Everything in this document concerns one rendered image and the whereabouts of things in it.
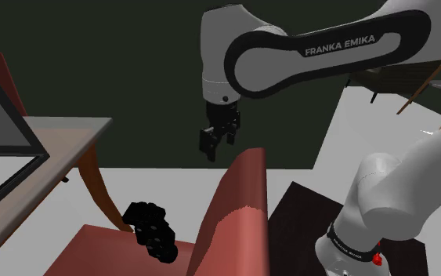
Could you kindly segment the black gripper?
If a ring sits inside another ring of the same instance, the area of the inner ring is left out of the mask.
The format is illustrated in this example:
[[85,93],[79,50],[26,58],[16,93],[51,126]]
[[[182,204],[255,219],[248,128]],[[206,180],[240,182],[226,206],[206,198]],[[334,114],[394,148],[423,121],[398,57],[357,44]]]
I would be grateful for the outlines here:
[[210,162],[214,162],[220,142],[216,133],[225,133],[226,142],[234,145],[237,130],[240,128],[240,112],[237,110],[237,101],[223,105],[207,102],[206,114],[210,127],[200,130],[199,149]]

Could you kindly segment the red chair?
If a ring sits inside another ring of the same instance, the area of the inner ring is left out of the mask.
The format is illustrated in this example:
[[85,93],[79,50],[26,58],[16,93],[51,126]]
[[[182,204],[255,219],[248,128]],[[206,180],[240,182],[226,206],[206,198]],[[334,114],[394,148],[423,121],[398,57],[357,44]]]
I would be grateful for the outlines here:
[[219,182],[195,243],[161,263],[134,234],[85,224],[44,276],[269,276],[266,154],[239,154]]

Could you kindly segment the black game controller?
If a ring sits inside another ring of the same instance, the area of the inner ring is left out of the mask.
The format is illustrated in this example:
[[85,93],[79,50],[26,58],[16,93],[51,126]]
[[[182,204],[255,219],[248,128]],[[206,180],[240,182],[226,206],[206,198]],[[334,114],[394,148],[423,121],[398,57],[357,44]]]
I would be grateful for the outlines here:
[[145,246],[150,256],[161,263],[173,263],[179,250],[165,215],[165,209],[152,202],[131,202],[122,220],[134,227],[137,243]]

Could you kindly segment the grey table with brown legs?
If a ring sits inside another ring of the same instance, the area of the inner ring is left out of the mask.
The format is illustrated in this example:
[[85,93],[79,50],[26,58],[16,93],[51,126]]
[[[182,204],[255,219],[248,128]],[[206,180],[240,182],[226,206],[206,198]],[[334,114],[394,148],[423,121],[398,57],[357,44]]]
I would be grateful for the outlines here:
[[119,230],[131,232],[110,199],[100,174],[95,144],[111,118],[26,117],[49,159],[0,201],[0,248],[54,187],[77,166],[93,201]]

